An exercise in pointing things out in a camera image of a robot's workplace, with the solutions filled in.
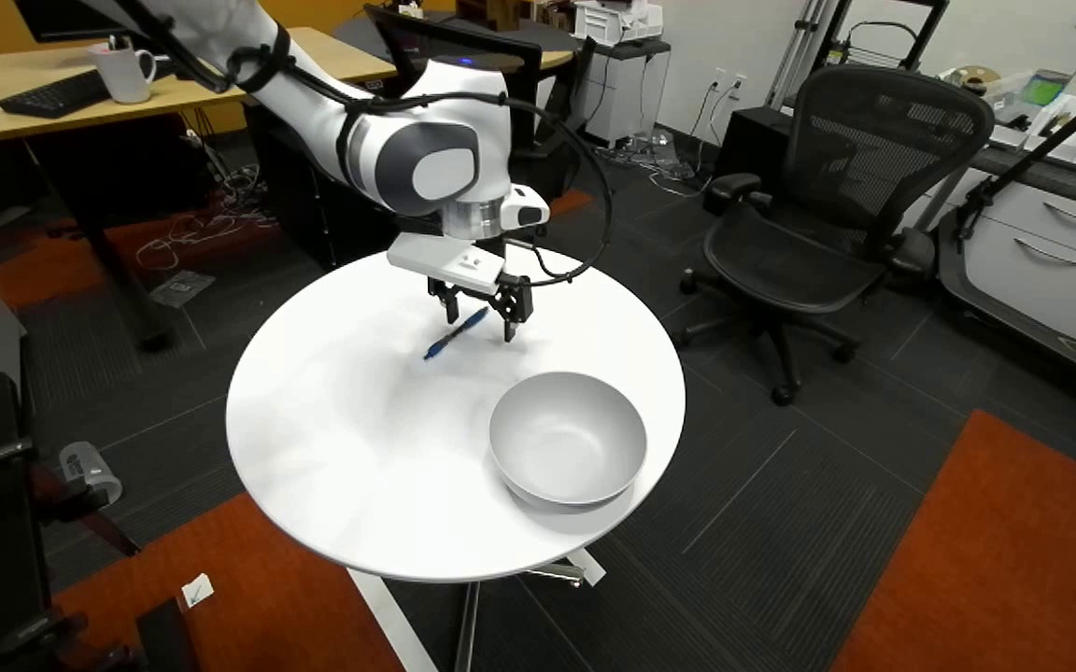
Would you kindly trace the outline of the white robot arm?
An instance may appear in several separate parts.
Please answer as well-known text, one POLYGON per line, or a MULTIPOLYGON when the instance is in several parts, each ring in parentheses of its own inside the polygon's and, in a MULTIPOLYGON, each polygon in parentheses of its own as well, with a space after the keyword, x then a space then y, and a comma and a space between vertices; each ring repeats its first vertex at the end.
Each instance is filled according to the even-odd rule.
POLYGON ((458 293, 488 301, 505 336, 529 318, 529 280, 508 276, 483 250, 548 220, 547 199, 514 184, 512 110, 502 71, 426 62, 403 97, 377 97, 332 77, 256 0, 87 0, 122 28, 144 37, 205 88, 244 88, 306 144, 336 184, 398 220, 390 260, 421 273, 458 318, 458 293))

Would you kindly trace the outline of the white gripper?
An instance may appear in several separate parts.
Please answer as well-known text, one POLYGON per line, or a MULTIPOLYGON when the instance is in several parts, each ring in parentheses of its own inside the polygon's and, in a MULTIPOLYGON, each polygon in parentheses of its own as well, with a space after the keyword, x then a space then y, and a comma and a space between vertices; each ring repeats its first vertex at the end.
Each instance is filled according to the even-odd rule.
POLYGON ((396 268, 411 268, 437 293, 446 324, 458 321, 458 293, 487 300, 505 321, 505 343, 529 318, 529 280, 512 276, 505 259, 476 245, 471 239, 398 230, 390 245, 396 268))

